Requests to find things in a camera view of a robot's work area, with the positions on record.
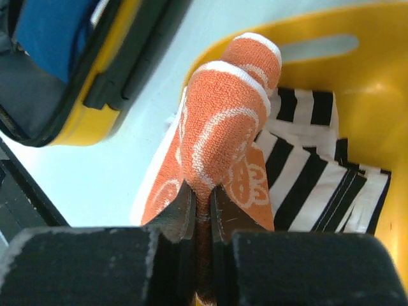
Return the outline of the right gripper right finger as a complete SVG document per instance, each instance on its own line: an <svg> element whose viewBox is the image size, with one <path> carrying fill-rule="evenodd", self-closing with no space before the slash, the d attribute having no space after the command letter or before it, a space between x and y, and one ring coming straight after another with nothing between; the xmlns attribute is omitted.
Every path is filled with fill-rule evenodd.
<svg viewBox="0 0 408 306"><path fill-rule="evenodd" d="M384 246L371 235L267 231L222 187L210 195L218 305L406 305Z"/></svg>

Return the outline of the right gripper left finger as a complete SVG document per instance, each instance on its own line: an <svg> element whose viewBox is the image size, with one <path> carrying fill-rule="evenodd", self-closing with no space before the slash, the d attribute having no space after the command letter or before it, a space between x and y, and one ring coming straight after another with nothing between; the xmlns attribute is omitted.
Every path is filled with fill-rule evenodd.
<svg viewBox="0 0 408 306"><path fill-rule="evenodd" d="M1 258L2 305L191 305L196 195L140 227L25 229Z"/></svg>

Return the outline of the black white striped cloth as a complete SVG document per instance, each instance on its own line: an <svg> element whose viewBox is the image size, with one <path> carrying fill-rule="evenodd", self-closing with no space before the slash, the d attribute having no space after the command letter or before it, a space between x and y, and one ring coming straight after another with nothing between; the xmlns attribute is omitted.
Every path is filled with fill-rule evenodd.
<svg viewBox="0 0 408 306"><path fill-rule="evenodd" d="M374 234L391 172L351 162L335 95L279 88L256 137L278 231Z"/></svg>

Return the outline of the orange white packet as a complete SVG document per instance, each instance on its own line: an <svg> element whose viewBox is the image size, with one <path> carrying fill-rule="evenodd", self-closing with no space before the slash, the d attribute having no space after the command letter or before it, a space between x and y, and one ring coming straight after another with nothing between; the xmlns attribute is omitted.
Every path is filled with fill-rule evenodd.
<svg viewBox="0 0 408 306"><path fill-rule="evenodd" d="M251 219L274 229L265 158L255 139L270 115L281 68L279 48L257 33L233 38L218 60L201 65L184 88L133 203L131 220L147 224L170 205L183 182L196 193L196 293L204 305L215 304L209 254L213 189L223 186Z"/></svg>

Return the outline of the yellow Pikachu suitcase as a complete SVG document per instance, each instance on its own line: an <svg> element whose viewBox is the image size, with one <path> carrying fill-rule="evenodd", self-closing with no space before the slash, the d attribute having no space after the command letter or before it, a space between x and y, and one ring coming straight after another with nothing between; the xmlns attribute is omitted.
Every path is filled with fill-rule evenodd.
<svg viewBox="0 0 408 306"><path fill-rule="evenodd" d="M92 145L119 125L189 1L2 1L1 131Z"/></svg>

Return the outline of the yellow plastic basket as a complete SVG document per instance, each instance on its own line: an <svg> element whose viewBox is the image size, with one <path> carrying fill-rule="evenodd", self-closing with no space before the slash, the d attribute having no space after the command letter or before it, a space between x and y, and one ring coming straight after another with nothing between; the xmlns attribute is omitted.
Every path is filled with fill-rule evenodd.
<svg viewBox="0 0 408 306"><path fill-rule="evenodd" d="M407 2L330 8L253 27L299 60L280 84L333 91L352 161L391 170L376 237L407 280Z"/></svg>

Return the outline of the blue cloth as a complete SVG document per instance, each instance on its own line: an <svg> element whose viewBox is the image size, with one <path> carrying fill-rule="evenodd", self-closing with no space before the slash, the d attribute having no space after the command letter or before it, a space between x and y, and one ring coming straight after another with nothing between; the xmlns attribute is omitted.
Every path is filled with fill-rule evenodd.
<svg viewBox="0 0 408 306"><path fill-rule="evenodd" d="M94 26L98 1L26 1L15 38L41 69L67 82Z"/></svg>

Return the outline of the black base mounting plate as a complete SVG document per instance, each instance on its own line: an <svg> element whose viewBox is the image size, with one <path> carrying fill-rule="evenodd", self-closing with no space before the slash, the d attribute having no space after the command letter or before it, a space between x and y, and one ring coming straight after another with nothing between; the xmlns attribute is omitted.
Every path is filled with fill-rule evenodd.
<svg viewBox="0 0 408 306"><path fill-rule="evenodd" d="M26 228L68 225L4 141L1 141L0 201L1 253Z"/></svg>

